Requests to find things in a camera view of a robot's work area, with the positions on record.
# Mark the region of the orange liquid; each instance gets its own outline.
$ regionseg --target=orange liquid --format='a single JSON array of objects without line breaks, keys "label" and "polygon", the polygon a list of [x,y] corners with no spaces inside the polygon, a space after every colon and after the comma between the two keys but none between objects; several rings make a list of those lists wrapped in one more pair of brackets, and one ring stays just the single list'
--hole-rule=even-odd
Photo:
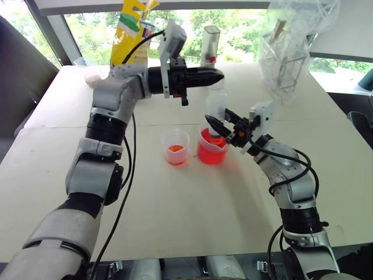
[{"label": "orange liquid", "polygon": [[[177,151],[180,151],[181,149],[184,149],[184,147],[181,146],[181,145],[172,145],[172,146],[169,146],[168,149],[170,151],[177,152]],[[172,163],[172,162],[169,162],[169,161],[167,161],[167,162],[172,166],[181,167],[181,166],[184,166],[184,165],[188,164],[188,159],[184,159],[182,162],[178,162],[178,163]]]},{"label": "orange liquid", "polygon": [[168,149],[170,151],[177,152],[177,151],[184,149],[184,147],[180,145],[172,145],[172,146],[169,146]]},{"label": "orange liquid", "polygon": [[[221,137],[221,138],[213,138],[209,134],[209,129],[206,128],[201,132],[202,137],[208,141],[211,144],[215,144],[219,147],[224,147],[226,145],[226,140]],[[198,149],[197,149],[197,154],[199,159],[208,164],[208,165],[217,165],[221,163],[226,155],[228,150],[224,150],[221,152],[211,152],[210,150],[207,150],[204,148],[200,143],[198,143]]]}]

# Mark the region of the black cable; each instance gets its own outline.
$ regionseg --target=black cable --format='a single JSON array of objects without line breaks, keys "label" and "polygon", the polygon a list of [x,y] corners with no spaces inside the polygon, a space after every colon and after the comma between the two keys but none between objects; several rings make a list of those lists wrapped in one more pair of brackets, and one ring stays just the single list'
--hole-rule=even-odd
[{"label": "black cable", "polygon": [[136,164],[136,121],[135,121],[134,113],[132,113],[132,121],[133,121],[133,162],[132,162],[131,178],[129,179],[128,188],[127,188],[126,193],[123,197],[122,204],[121,204],[121,206],[119,208],[119,211],[118,211],[118,214],[117,214],[117,218],[115,219],[115,222],[112,226],[110,234],[108,235],[108,237],[107,237],[107,239],[106,239],[106,241],[103,245],[103,248],[101,249],[100,253],[98,254],[97,260],[93,265],[92,273],[91,273],[91,276],[89,278],[90,280],[94,279],[94,276],[95,276],[96,271],[97,271],[98,264],[100,263],[101,258],[103,257],[103,254],[105,253],[105,250],[106,250],[107,246],[109,245],[109,242],[110,242],[112,236],[114,235],[115,230],[117,229],[119,220],[120,220],[122,212],[123,212],[124,205],[125,205],[125,203],[127,201],[127,198],[128,198],[129,191],[131,190],[131,187],[132,187],[133,175],[135,174],[135,164]]},{"label": "black cable", "polygon": [[373,103],[371,101],[371,99],[373,99],[373,93],[371,93],[368,97],[368,102],[369,102],[369,105],[373,107]]},{"label": "black cable", "polygon": [[123,64],[126,64],[127,61],[130,59],[131,55],[145,42],[149,41],[151,38],[154,38],[154,37],[157,37],[158,35],[161,35],[164,33],[164,30],[162,31],[159,31],[157,33],[154,33],[152,35],[149,35],[147,36],[146,38],[144,38],[142,41],[140,41],[136,46],[134,46],[133,49],[131,49],[131,51],[127,54],[127,56],[124,58],[123,60]]},{"label": "black cable", "polygon": [[284,248],[282,247],[282,241],[284,240],[284,232],[281,232],[280,234],[280,250],[281,252],[284,250]]},{"label": "black cable", "polygon": [[276,238],[276,236],[279,234],[279,232],[282,230],[283,228],[283,225],[279,226],[278,229],[276,229],[276,231],[272,234],[272,237],[270,238],[269,240],[269,243],[268,243],[268,249],[267,249],[267,256],[268,256],[268,265],[270,266],[270,271],[271,271],[271,277],[272,279],[276,280],[277,279],[277,276],[276,276],[276,271],[275,271],[275,268],[273,267],[272,265],[272,257],[271,257],[271,250],[272,250],[272,244]]},{"label": "black cable", "polygon": [[294,176],[293,178],[290,178],[290,179],[287,179],[287,180],[275,183],[272,186],[270,186],[269,189],[268,189],[268,191],[269,191],[269,193],[272,196],[274,196],[274,190],[275,190],[276,187],[284,185],[284,184],[288,184],[288,183],[291,183],[291,182],[294,182],[294,181],[300,179],[301,177],[305,176],[308,173],[308,171],[311,171],[311,173],[315,177],[315,197],[317,197],[317,194],[319,192],[319,180],[318,180],[318,176],[317,176],[315,170],[311,167],[311,160],[309,159],[309,157],[305,153],[301,152],[300,150],[294,149],[297,153],[301,154],[306,159],[307,163],[305,163],[302,160],[297,159],[295,157],[293,158],[291,156],[286,156],[286,155],[282,155],[280,153],[275,153],[275,152],[271,152],[270,150],[266,150],[266,149],[260,147],[259,145],[257,145],[252,139],[249,139],[249,142],[250,142],[250,144],[254,148],[260,150],[263,153],[266,153],[266,154],[272,155],[272,156],[277,156],[277,157],[283,158],[283,159],[292,160],[294,162],[298,162],[299,164],[305,166],[305,169],[300,174]]},{"label": "black cable", "polygon": [[126,179],[124,179],[124,181],[121,185],[121,189],[123,189],[124,185],[127,183],[128,179],[129,179],[129,176],[131,175],[131,168],[132,168],[131,150],[129,149],[129,145],[128,145],[128,141],[127,141],[126,136],[123,137],[123,140],[124,140],[124,144],[126,146],[127,155],[128,155],[128,171],[127,171]]}]

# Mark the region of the green foliage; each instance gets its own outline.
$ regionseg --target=green foliage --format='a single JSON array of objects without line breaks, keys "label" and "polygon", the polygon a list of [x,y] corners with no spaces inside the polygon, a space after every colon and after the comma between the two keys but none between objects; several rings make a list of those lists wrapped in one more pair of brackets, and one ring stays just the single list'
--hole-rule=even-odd
[{"label": "green foliage", "polygon": [[193,10],[193,35],[184,47],[184,55],[198,60],[203,28],[215,25],[220,29],[219,61],[251,61],[256,58],[261,24],[265,10]]},{"label": "green foliage", "polygon": [[25,3],[20,5],[17,3],[16,9],[11,9],[12,6],[5,6],[10,10],[9,16],[6,17],[6,20],[25,38],[28,39],[32,45],[35,46],[39,52],[42,53],[50,62],[52,62],[56,67],[60,68],[61,64],[57,60],[57,57],[53,53],[51,47],[46,41],[45,37],[41,33],[40,29],[36,25],[32,15],[29,12]]},{"label": "green foliage", "polygon": [[[179,25],[183,26],[184,24],[188,38],[181,55],[185,56],[188,62],[195,63],[199,63],[200,60],[203,28],[208,25],[215,25],[221,32],[217,52],[218,61],[241,62],[254,61],[257,58],[265,13],[266,10],[259,9],[186,10],[182,13],[175,10],[152,10],[147,16],[147,21],[155,25],[156,31],[164,29],[169,19],[174,19]],[[83,56],[94,58],[98,64],[107,65],[109,63],[119,15],[119,12],[65,15]],[[59,65],[56,56],[37,28],[25,4],[12,9],[7,19],[51,62]],[[160,37],[152,41],[159,42],[159,40]],[[149,57],[158,58],[158,50],[150,49]],[[334,73],[335,68],[338,67],[366,74],[372,68],[372,64],[314,58],[310,63],[309,70]]]},{"label": "green foliage", "polygon": [[118,18],[119,12],[65,15],[82,55],[99,65],[109,64]]},{"label": "green foliage", "polygon": [[360,61],[314,58],[309,65],[311,72],[335,73],[335,68],[345,68],[367,74],[372,69],[372,64]]},{"label": "green foliage", "polygon": [[183,19],[178,17],[174,10],[151,10],[146,21],[155,25],[155,31],[160,31],[166,28],[169,19],[175,20],[178,25],[183,24]]},{"label": "green foliage", "polygon": [[148,52],[149,58],[159,58],[159,53],[157,49],[150,49]]}]

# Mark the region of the yellow bag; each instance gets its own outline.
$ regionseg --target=yellow bag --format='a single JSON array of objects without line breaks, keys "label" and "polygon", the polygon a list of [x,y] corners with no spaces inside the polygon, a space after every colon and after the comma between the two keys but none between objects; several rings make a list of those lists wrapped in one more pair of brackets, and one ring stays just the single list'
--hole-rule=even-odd
[{"label": "yellow bag", "polygon": [[[147,0],[146,5],[138,0],[124,0],[121,16],[118,21],[117,31],[111,49],[111,66],[122,64],[126,55],[141,40],[151,35],[154,25],[145,22],[149,10],[159,3],[156,0]],[[147,65],[147,51],[150,42],[144,43],[133,55],[127,64],[140,62]]]}]

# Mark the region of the small plastic cup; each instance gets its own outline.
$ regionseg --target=small plastic cup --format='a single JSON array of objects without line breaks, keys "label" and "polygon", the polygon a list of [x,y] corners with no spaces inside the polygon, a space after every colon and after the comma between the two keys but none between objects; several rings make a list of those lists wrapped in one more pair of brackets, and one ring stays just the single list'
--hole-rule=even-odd
[{"label": "small plastic cup", "polygon": [[100,67],[93,57],[79,57],[74,60],[74,65],[84,67],[84,81],[91,88],[94,88],[102,80]]},{"label": "small plastic cup", "polygon": [[200,126],[197,155],[203,163],[217,165],[224,160],[228,151],[228,144],[224,139],[210,138],[209,124],[204,122]]},{"label": "small plastic cup", "polygon": [[172,166],[183,166],[188,162],[188,150],[191,137],[185,131],[175,129],[161,137],[166,161]]}]

